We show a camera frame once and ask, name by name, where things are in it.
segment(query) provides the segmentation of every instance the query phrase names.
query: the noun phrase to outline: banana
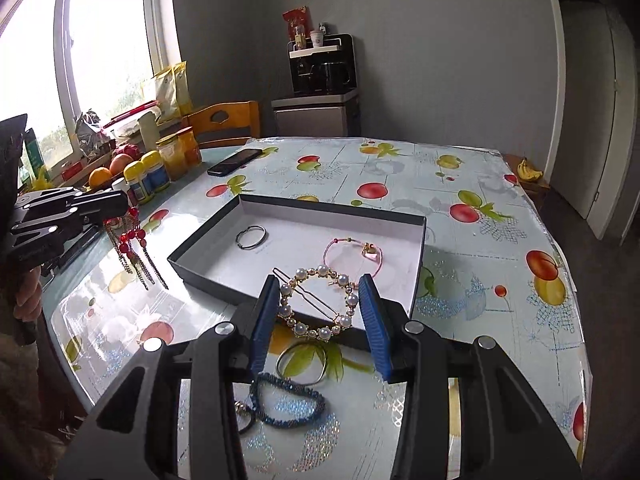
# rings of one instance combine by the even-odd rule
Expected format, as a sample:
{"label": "banana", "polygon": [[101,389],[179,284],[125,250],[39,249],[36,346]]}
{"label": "banana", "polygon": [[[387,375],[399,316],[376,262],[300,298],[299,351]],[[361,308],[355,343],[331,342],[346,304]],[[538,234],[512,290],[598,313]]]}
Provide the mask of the banana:
{"label": "banana", "polygon": [[534,182],[542,177],[542,171],[532,170],[527,159],[523,158],[521,163],[518,164],[518,176],[520,180],[525,182]]}

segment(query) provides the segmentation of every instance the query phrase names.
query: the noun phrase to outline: person's hand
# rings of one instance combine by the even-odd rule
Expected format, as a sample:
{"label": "person's hand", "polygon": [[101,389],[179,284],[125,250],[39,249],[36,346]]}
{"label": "person's hand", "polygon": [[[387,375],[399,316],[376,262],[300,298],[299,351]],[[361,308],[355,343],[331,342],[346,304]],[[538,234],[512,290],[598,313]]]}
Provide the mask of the person's hand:
{"label": "person's hand", "polygon": [[14,317],[22,321],[36,321],[42,312],[40,266],[27,272],[15,295]]}

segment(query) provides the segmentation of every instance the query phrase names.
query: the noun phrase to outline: smartphone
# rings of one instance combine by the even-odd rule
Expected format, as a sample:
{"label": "smartphone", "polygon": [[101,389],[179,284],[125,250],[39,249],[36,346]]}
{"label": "smartphone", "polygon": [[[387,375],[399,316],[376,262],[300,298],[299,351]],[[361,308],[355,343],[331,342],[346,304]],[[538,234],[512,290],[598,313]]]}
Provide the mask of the smartphone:
{"label": "smartphone", "polygon": [[215,166],[211,166],[207,170],[207,173],[212,176],[228,175],[232,171],[237,170],[240,166],[244,166],[246,163],[254,160],[254,158],[260,155],[262,155],[262,150],[242,150],[241,152],[228,156],[225,160],[217,163]]}

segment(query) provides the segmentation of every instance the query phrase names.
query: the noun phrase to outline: coffee machine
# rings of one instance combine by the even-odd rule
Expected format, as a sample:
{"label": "coffee machine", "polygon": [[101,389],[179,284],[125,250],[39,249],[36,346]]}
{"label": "coffee machine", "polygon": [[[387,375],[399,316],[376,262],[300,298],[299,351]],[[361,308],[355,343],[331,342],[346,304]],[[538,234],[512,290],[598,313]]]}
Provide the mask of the coffee machine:
{"label": "coffee machine", "polygon": [[322,46],[295,50],[290,41],[293,94],[271,102],[284,137],[359,137],[358,76],[350,34],[324,37]]}

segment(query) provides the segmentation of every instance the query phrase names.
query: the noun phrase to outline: silver bangle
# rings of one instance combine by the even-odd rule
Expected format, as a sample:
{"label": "silver bangle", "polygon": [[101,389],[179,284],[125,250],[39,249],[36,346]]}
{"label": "silver bangle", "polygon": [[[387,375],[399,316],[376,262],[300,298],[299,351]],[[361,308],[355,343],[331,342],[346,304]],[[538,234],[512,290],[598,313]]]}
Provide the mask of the silver bangle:
{"label": "silver bangle", "polygon": [[[251,245],[242,245],[240,243],[240,237],[245,234],[246,232],[249,232],[251,229],[260,229],[260,231],[262,231],[262,238],[260,238],[255,244],[251,244]],[[256,248],[259,245],[262,245],[264,243],[264,241],[267,239],[267,229],[265,229],[262,226],[259,225],[250,225],[247,229],[245,229],[244,231],[240,231],[237,235],[236,235],[236,245],[238,247],[240,247],[241,249],[247,250],[247,249],[253,249]]]}
{"label": "silver bangle", "polygon": [[[280,363],[282,362],[282,359],[284,358],[284,356],[286,354],[288,354],[293,348],[295,348],[296,346],[299,346],[299,345],[315,346],[316,348],[321,349],[322,350],[322,354],[324,354],[324,360],[322,361],[322,372],[320,372],[320,377],[318,377],[315,381],[313,381],[311,383],[299,383],[297,381],[294,381],[290,377],[285,377],[284,374],[280,371]],[[324,374],[326,373],[326,362],[327,362],[326,350],[324,349],[324,347],[321,344],[318,344],[318,343],[313,342],[313,341],[298,341],[296,343],[293,343],[293,345],[291,345],[289,348],[285,349],[282,352],[282,354],[279,355],[278,360],[276,361],[276,373],[278,374],[279,378],[284,379],[286,381],[291,381],[292,383],[298,384],[299,386],[313,386],[314,384],[318,384],[320,381],[322,381],[322,378],[324,378]]]}

